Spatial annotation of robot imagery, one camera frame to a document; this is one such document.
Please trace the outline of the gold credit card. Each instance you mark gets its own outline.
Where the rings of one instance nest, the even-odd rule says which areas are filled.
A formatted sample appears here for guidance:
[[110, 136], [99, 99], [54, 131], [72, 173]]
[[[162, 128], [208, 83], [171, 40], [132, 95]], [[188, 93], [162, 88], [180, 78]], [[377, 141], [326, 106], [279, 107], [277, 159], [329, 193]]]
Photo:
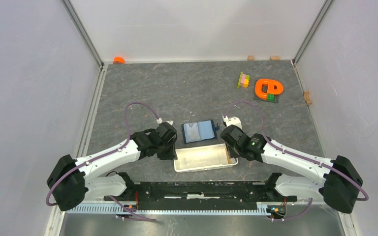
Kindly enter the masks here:
[[226, 147], [226, 155], [227, 155], [228, 165], [234, 165], [237, 163], [237, 159], [236, 157], [232, 156], [232, 150], [229, 147]]

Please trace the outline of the white plastic tray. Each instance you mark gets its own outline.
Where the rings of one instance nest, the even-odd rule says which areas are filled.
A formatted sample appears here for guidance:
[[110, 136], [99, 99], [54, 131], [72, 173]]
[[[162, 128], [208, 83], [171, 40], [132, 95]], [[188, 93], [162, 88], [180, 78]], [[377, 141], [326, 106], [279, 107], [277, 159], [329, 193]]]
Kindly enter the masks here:
[[236, 158], [236, 164], [228, 165], [225, 144], [180, 148], [176, 154], [174, 170], [178, 173], [229, 168], [238, 164]]

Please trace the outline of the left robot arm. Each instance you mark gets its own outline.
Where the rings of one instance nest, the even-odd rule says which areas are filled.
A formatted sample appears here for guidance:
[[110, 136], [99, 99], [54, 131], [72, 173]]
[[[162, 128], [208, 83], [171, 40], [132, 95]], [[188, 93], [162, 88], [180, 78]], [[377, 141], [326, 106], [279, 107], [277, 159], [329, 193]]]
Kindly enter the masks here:
[[154, 155], [160, 160], [172, 160], [176, 157], [176, 140], [176, 129], [163, 122], [156, 129], [135, 132], [125, 141], [93, 155], [76, 159], [65, 155], [58, 160], [47, 179], [50, 192], [46, 204], [67, 211], [83, 201], [105, 196], [130, 200], [135, 187], [129, 177], [125, 174], [105, 177], [104, 173]]

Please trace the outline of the navy blue card holder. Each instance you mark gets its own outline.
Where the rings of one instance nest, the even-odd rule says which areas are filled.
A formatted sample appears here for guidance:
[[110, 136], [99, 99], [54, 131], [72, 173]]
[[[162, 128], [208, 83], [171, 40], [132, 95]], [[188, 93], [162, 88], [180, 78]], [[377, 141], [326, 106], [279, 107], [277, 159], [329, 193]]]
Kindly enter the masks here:
[[[206, 140], [213, 140], [213, 139], [218, 138], [217, 130], [216, 130], [216, 124], [214, 123], [213, 119], [199, 121], [199, 122], [195, 122], [195, 123], [198, 124], [200, 139], [198, 141], [194, 142], [194, 143], [202, 142], [202, 141], [206, 141]], [[184, 140], [185, 144], [190, 144], [190, 143], [187, 143], [186, 140], [185, 140], [184, 124], [181, 125], [183, 140]]]

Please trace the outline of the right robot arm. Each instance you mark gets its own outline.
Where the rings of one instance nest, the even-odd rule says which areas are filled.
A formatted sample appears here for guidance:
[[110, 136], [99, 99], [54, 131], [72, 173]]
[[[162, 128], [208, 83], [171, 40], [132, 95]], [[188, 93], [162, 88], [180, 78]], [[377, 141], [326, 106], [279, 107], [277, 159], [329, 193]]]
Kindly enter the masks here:
[[228, 148], [248, 161], [283, 167], [299, 174], [278, 175], [275, 182], [265, 186], [265, 196], [276, 201], [280, 197], [323, 200], [331, 208], [352, 213], [357, 201], [367, 201], [363, 179], [344, 156], [335, 159], [318, 157], [289, 148], [262, 134], [248, 136], [236, 125], [226, 127], [220, 138]]

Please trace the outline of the silver VIP credit card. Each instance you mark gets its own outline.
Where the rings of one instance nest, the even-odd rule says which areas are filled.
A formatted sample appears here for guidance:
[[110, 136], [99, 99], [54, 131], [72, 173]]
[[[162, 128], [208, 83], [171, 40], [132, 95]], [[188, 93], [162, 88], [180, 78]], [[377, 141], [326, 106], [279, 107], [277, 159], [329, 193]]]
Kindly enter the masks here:
[[199, 129], [197, 123], [184, 124], [184, 134], [187, 143], [196, 142], [200, 139]]

